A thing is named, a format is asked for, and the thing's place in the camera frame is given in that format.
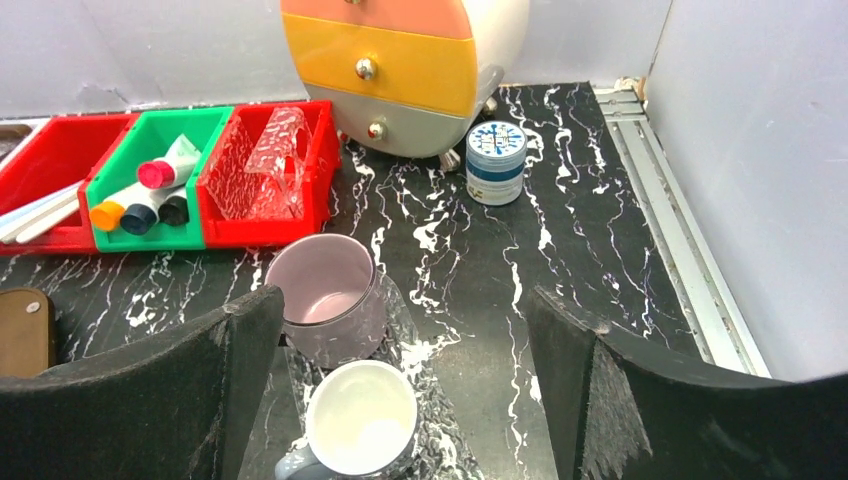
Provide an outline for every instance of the cup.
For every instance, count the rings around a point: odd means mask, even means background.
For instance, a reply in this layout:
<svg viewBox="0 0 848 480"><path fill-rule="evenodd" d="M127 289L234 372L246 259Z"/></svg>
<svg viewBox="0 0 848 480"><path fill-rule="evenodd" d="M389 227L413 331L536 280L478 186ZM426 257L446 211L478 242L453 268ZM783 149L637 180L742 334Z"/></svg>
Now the cup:
<svg viewBox="0 0 848 480"><path fill-rule="evenodd" d="M277 480L323 465L345 478L394 469L414 448L418 403L412 385L393 366L360 360L334 370L306 408L309 444L274 467Z"/></svg>
<svg viewBox="0 0 848 480"><path fill-rule="evenodd" d="M323 368L368 358L386 333L380 276L364 245L351 237L321 233L281 251L265 283L283 290L283 333L304 356Z"/></svg>

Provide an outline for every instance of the white and blue container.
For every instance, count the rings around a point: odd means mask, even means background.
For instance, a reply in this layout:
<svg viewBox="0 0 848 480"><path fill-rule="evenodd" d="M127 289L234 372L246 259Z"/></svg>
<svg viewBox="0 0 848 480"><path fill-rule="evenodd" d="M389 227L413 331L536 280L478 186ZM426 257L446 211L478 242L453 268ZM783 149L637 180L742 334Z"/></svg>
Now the white and blue container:
<svg viewBox="0 0 848 480"><path fill-rule="evenodd" d="M483 205L512 202L524 189L527 135L518 125L485 122L468 132L465 174L468 194Z"/></svg>

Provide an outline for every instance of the tube cap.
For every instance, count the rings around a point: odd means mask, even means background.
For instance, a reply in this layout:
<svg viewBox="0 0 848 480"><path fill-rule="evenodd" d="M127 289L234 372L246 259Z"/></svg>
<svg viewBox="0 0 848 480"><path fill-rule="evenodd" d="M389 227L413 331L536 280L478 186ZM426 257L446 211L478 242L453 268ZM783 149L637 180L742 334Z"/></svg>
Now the tube cap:
<svg viewBox="0 0 848 480"><path fill-rule="evenodd" d="M169 197L159 206L159 219L172 227L185 225L188 223L188 200L183 197Z"/></svg>
<svg viewBox="0 0 848 480"><path fill-rule="evenodd" d="M91 224L98 230L111 232L118 228L126 209L115 202L103 202L88 212Z"/></svg>
<svg viewBox="0 0 848 480"><path fill-rule="evenodd" d="M164 188L176 179L173 167L162 160L142 163L138 167L138 181L147 188Z"/></svg>
<svg viewBox="0 0 848 480"><path fill-rule="evenodd" d="M121 217L121 228L133 235L144 235L153 228L153 225L156 225L158 220L152 208L135 203L127 207L127 211Z"/></svg>

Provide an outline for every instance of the brown leather case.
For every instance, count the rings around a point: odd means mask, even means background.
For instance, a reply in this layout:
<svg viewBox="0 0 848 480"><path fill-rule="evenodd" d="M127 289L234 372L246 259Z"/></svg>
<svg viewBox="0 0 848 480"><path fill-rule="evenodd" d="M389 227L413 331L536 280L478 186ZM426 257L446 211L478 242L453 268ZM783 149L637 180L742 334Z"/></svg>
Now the brown leather case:
<svg viewBox="0 0 848 480"><path fill-rule="evenodd" d="M0 292L0 376L30 378L55 365L54 315L40 290Z"/></svg>

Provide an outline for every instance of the red cap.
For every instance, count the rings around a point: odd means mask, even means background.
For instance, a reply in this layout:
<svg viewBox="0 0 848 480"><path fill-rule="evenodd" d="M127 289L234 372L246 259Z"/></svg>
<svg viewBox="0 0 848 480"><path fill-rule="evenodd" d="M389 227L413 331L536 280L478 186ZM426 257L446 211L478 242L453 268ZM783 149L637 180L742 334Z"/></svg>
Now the red cap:
<svg viewBox="0 0 848 480"><path fill-rule="evenodd" d="M162 160L142 163L138 167L138 181L147 188L164 188L174 183L174 169Z"/></svg>

